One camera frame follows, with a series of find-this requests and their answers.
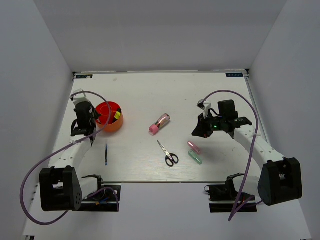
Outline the green gel pen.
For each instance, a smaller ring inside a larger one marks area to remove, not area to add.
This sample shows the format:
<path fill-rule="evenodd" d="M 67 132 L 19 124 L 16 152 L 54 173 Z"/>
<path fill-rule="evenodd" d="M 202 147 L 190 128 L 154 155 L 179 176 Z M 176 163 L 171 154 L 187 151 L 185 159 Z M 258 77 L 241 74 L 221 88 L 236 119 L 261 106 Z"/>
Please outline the green gel pen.
<path fill-rule="evenodd" d="M 106 105 L 106 110 L 107 110 L 107 116 L 106 116 L 106 124 L 108 125 L 110 122 L 110 118 L 112 116 L 112 107 L 110 106 L 109 102 Z"/>

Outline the yellow cap black highlighter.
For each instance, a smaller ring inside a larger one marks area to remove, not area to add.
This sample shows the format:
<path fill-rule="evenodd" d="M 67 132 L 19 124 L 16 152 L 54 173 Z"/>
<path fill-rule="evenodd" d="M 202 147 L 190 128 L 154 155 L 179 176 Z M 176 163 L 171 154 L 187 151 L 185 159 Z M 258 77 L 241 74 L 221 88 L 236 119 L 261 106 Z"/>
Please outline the yellow cap black highlighter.
<path fill-rule="evenodd" d="M 121 117 L 122 114 L 122 109 L 118 108 L 117 111 L 115 112 L 114 118 L 113 118 L 113 123 L 118 121 L 118 119 Z"/>

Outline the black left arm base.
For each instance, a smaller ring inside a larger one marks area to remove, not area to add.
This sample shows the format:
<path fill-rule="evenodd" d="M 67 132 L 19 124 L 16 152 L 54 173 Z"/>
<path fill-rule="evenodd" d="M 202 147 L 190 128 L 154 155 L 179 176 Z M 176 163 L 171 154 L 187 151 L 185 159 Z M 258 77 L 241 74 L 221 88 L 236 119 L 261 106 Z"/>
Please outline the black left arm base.
<path fill-rule="evenodd" d="M 78 212 L 116 213 L 120 209 L 121 184 L 103 185 L 107 187 L 95 196 L 84 199 Z"/>

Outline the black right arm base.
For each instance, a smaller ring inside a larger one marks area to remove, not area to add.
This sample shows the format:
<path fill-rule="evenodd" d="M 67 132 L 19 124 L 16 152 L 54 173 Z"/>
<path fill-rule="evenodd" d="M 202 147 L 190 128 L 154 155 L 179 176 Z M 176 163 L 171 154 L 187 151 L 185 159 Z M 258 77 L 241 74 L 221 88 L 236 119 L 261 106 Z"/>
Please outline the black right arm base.
<path fill-rule="evenodd" d="M 204 187 L 204 192 L 208 195 L 209 211 L 212 214 L 231 213 L 238 192 L 229 191 L 226 184 L 210 184 Z M 250 197 L 247 193 L 240 195 L 237 207 Z M 256 199 L 253 197 L 246 205 L 244 205 L 239 213 L 255 213 L 257 212 Z"/>

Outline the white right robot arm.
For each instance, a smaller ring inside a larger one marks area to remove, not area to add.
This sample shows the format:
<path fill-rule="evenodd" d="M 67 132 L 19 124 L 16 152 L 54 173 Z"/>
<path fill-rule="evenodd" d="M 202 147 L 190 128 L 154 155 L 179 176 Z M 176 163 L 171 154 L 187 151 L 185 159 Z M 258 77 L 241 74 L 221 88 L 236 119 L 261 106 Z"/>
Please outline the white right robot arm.
<path fill-rule="evenodd" d="M 227 177 L 223 186 L 213 189 L 213 200 L 236 200 L 240 196 L 258 196 L 267 206 L 300 199 L 303 195 L 300 162 L 276 151 L 255 132 L 247 117 L 239 117 L 233 100 L 218 102 L 219 114 L 213 116 L 211 104 L 200 100 L 197 107 L 203 110 L 197 118 L 192 136 L 209 138 L 222 131 L 239 143 L 261 170 L 260 177 L 236 173 Z"/>

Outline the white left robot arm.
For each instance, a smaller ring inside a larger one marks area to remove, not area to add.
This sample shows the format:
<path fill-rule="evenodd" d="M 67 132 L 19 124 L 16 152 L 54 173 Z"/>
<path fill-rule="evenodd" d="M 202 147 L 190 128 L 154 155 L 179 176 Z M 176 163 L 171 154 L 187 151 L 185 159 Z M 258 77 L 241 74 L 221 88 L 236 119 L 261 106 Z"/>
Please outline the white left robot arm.
<path fill-rule="evenodd" d="M 106 187 L 97 176 L 81 176 L 77 171 L 86 153 L 96 139 L 95 119 L 98 118 L 93 105 L 85 100 L 75 105 L 76 120 L 71 125 L 71 147 L 50 168 L 39 174 L 41 208 L 45 212 L 77 211 L 88 195 L 99 200 L 105 196 Z"/>

